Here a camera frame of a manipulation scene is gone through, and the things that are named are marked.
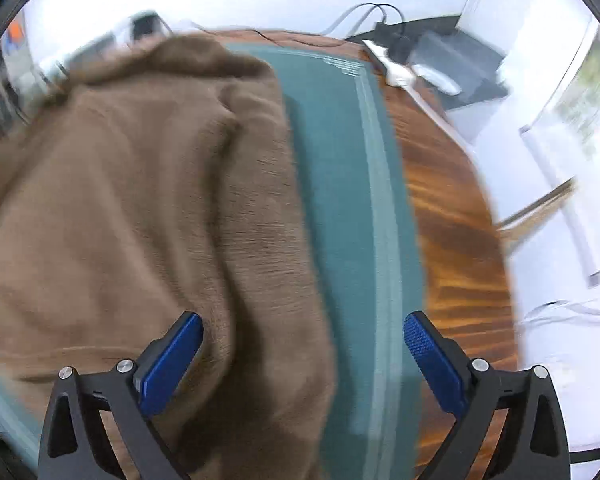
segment brown fleece cloth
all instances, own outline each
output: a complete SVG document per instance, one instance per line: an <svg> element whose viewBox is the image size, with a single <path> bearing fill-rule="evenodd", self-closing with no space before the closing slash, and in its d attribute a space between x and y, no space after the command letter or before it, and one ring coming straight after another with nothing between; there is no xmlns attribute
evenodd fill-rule
<svg viewBox="0 0 600 480"><path fill-rule="evenodd" d="M319 478L333 349L273 70L183 36L64 90L0 160L0 373L42 420L61 367L192 310L203 346L154 418L191 477Z"/></svg>

